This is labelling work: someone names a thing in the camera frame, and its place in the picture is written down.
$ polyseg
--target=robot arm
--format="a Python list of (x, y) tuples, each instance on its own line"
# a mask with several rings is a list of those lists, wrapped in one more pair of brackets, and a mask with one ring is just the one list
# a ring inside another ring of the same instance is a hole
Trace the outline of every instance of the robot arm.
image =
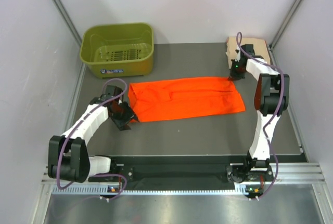
[[(100, 125), (109, 118), (112, 119), (119, 130), (130, 129), (128, 123), (132, 119), (138, 121), (136, 114), (128, 103), (121, 102), (119, 99), (98, 107), (101, 103), (110, 100), (121, 92), (122, 89), (116, 86), (107, 86), (106, 92), (90, 102), (86, 111), (73, 127), (61, 136), (51, 138), (48, 148), (48, 175), (50, 178), (56, 178), (59, 156), (62, 155), (60, 150), (70, 133), (72, 135), (64, 152), (69, 155), (62, 157), (60, 179), (84, 182), (90, 176), (112, 171), (115, 165), (112, 164), (111, 158), (106, 156), (89, 157), (87, 145)], [(80, 126), (72, 132), (78, 123), (80, 123)]]
[(248, 59), (239, 50), (237, 58), (232, 60), (230, 79), (239, 80), (245, 78), (245, 73), (249, 72), (258, 81), (254, 97), (254, 107), (257, 110), (257, 127), (255, 129), (254, 140), (249, 149), (244, 170), (246, 173), (267, 172), (269, 169), (270, 147), (263, 132), (264, 125), (271, 119), (276, 110), (279, 95), (283, 93), (283, 101), (277, 116), (265, 129), (272, 142), (275, 126), (284, 110), (288, 107), (289, 100), (289, 76), (284, 74), (285, 88), (281, 92), (281, 75), (272, 68), (265, 66), (266, 61), (261, 56), (255, 56), (253, 45), (243, 45), (242, 48), (254, 59)]

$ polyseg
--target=basket label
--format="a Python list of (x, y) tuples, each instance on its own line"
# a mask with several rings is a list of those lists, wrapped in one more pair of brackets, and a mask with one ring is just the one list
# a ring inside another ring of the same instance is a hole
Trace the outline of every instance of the basket label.
[(123, 73), (124, 70), (122, 69), (117, 69), (117, 70), (106, 70), (106, 69), (101, 69), (101, 74), (110, 74), (110, 73)]

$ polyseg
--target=green basket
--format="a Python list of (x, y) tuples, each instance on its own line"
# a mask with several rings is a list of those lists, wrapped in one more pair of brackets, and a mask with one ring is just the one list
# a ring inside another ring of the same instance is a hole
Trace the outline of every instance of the green basket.
[(80, 58), (99, 78), (147, 75), (153, 50), (153, 30), (148, 24), (98, 25), (85, 32)]

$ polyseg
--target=orange cloth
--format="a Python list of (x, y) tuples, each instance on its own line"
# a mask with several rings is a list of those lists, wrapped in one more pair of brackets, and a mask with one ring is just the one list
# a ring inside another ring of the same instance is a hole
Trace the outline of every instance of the orange cloth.
[(226, 77), (131, 83), (129, 100), (140, 122), (237, 113), (245, 110), (235, 84)]

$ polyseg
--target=gray table surface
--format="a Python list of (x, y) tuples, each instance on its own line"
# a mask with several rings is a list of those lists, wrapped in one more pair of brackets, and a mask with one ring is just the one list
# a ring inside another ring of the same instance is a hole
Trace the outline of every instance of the gray table surface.
[(109, 204), (98, 197), (80, 202), (86, 197), (52, 195), (44, 224), (324, 224), (311, 185), (275, 185), (259, 202), (240, 195), (124, 195)]
[[(154, 68), (147, 76), (125, 77), (127, 83), (186, 77), (228, 77), (225, 43), (155, 45)], [(101, 94), (106, 80), (86, 69), (75, 112), (77, 120), (92, 98)], [(246, 154), (254, 137), (257, 114), (253, 98), (257, 82), (250, 75), (235, 82), (246, 106), (236, 114), (188, 118), (175, 121), (131, 124), (118, 131), (111, 120), (103, 123), (88, 144), (90, 155), (239, 155)], [(277, 154), (300, 154), (288, 112), (274, 132)]]

